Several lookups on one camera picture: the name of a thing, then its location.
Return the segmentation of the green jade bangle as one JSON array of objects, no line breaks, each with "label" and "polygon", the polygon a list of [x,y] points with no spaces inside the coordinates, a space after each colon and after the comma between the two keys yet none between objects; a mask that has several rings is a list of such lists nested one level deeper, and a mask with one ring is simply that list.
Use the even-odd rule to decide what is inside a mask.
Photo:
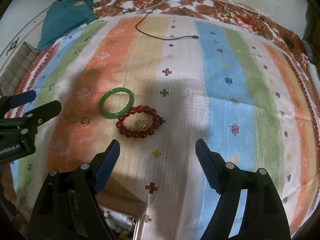
[{"label": "green jade bangle", "polygon": [[113,88],[100,98],[98,112],[103,118],[114,120],[127,113],[134,101],[135,96],[128,88]]}]

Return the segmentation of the wooden jewelry box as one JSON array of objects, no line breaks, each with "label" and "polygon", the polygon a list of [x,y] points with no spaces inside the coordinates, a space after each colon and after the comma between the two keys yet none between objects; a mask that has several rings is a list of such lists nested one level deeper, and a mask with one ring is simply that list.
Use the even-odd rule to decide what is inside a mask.
[{"label": "wooden jewelry box", "polygon": [[118,239],[142,239],[147,203],[111,176],[96,199]]}]

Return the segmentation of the grey striped cushion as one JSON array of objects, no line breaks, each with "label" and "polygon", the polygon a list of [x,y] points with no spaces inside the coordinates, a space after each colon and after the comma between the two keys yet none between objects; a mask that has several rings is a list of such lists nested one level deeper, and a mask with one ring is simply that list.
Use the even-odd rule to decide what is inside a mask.
[{"label": "grey striped cushion", "polygon": [[23,42],[1,75],[1,97],[14,93],[36,57],[36,49]]}]

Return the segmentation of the teal pillow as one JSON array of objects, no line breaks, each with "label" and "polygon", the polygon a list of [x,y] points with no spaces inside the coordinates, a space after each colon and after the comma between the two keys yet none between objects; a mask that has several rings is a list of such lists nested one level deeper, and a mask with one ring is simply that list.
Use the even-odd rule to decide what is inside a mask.
[{"label": "teal pillow", "polygon": [[38,51],[51,46],[55,41],[83,24],[97,19],[91,9],[93,0],[57,0],[49,8],[41,30]]}]

